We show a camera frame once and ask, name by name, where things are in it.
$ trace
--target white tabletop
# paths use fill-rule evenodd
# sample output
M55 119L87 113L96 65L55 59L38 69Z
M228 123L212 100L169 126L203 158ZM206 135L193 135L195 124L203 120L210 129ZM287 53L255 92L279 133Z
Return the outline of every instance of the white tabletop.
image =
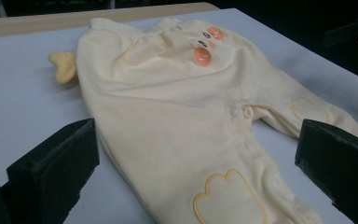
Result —
M272 61L325 101L358 120L358 77L277 34L237 9L175 16L197 19L233 30L253 41ZM128 22L149 27L158 19ZM75 51L87 27L0 37L0 185L6 168L61 127L88 118L79 86L59 85L48 62L53 51ZM297 140L262 121L256 138L277 162L283 179L299 198L313 206L326 224L352 223L340 213L295 163ZM65 223L154 223L100 147L101 164L81 191Z

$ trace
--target cream-colored pants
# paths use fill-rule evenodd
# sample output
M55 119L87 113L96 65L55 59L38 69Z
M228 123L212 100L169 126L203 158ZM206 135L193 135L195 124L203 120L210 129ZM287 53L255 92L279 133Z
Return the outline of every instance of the cream-colored pants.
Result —
M139 30L93 19L76 66L104 147L158 223L322 223L282 181L252 120L292 136L304 118L357 136L358 123L244 37L205 21Z

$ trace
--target cloud-shaped embroidery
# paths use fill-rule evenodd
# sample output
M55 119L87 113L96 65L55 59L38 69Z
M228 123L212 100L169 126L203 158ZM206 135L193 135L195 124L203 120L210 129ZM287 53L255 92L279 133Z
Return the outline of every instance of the cloud-shaped embroidery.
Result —
M329 123L330 116L328 112L319 105L316 105L309 99L304 97L293 98L291 101L292 113L297 119L314 119Z
M267 224L262 203L252 192L245 177L234 169L228 170L226 175L209 176L205 192L194 198L193 209L202 224Z

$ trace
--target black eye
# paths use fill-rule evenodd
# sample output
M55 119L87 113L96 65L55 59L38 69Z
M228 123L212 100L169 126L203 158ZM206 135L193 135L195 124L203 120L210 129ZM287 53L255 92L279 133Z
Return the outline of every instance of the black eye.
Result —
M209 34L207 34L207 33L203 33L203 35L204 35L205 37L207 37L207 38L211 38L211 36L210 36Z
M203 47L205 47L205 48L208 47L204 42L202 42L202 41L200 41L200 40L199 40L199 43L200 43Z

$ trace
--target dark background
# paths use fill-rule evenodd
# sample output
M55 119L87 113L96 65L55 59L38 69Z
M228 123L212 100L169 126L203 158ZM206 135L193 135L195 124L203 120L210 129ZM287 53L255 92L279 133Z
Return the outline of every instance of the dark background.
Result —
M121 7L208 2L235 7L358 76L358 40L324 47L324 32L358 21L358 0L117 0ZM8 16L106 9L107 0L4 0Z

